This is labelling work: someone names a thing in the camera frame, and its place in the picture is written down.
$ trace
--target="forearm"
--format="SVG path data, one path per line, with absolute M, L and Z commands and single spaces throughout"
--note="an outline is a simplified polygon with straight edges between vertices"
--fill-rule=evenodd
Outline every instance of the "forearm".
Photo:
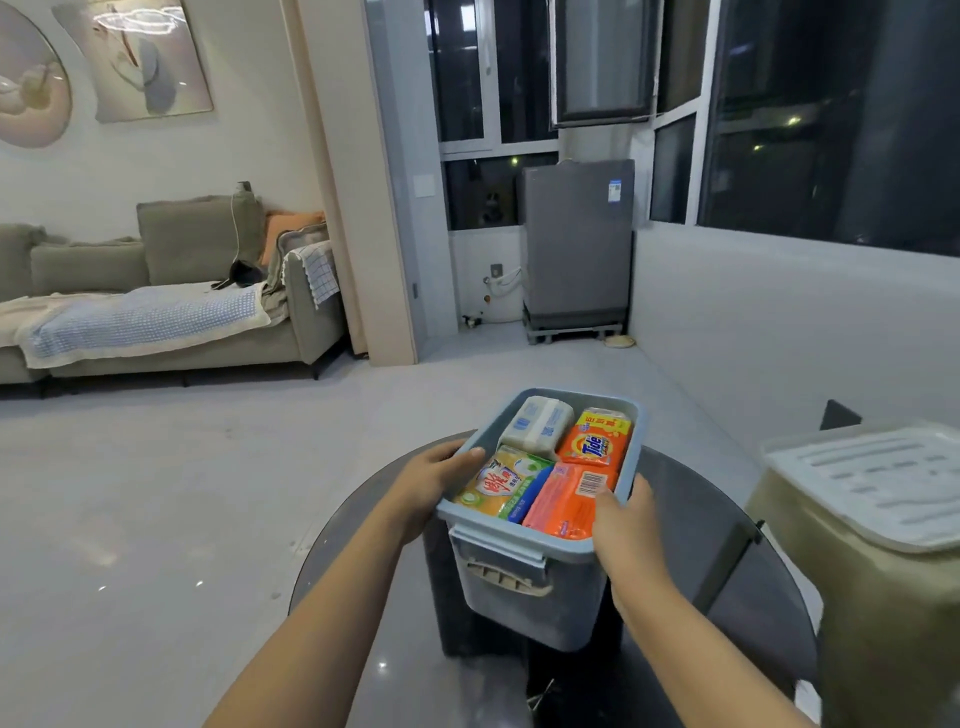
M 686 728 L 812 725 L 672 584 L 623 581 L 624 622 Z
M 345 725 L 401 547 L 402 529 L 375 509 L 205 727 Z

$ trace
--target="round wall art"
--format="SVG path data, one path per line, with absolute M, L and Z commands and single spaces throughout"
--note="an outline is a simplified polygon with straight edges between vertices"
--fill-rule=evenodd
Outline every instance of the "round wall art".
M 0 0 L 0 140 L 34 149 L 53 144 L 72 106 L 57 52 L 26 15 Z

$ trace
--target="light switch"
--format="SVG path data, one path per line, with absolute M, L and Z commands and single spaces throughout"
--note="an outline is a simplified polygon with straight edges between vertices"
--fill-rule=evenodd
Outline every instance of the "light switch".
M 433 175 L 414 175 L 414 197 L 433 197 L 437 194 L 437 185 Z

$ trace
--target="green and yellow soap package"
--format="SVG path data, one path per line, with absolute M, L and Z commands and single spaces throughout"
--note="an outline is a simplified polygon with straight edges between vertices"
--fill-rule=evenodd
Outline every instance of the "green and yellow soap package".
M 549 460 L 501 445 L 454 502 L 507 520 L 540 471 L 552 467 Z

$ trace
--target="glossy floor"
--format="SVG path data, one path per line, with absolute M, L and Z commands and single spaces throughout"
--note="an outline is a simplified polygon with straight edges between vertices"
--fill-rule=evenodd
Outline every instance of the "glossy floor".
M 622 394 L 647 443 L 742 503 L 759 470 L 637 349 L 528 347 L 518 326 L 416 367 L 0 399 L 0 724 L 199 725 L 286 614 L 364 480 L 533 385 Z

